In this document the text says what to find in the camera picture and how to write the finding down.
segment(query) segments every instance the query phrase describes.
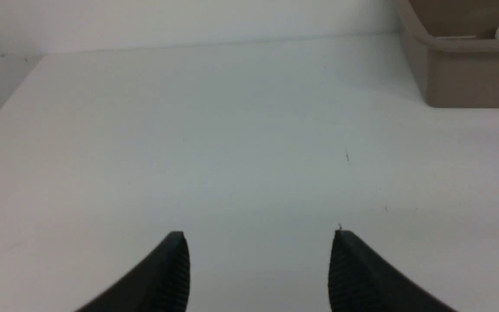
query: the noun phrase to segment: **white table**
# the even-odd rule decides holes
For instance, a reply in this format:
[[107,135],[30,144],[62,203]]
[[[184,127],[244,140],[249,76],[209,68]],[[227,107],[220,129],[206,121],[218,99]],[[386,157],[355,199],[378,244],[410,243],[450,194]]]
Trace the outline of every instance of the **white table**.
[[0,111],[0,312],[71,312],[183,230],[193,312],[329,311],[338,223],[499,311],[499,110],[396,36],[45,57]]

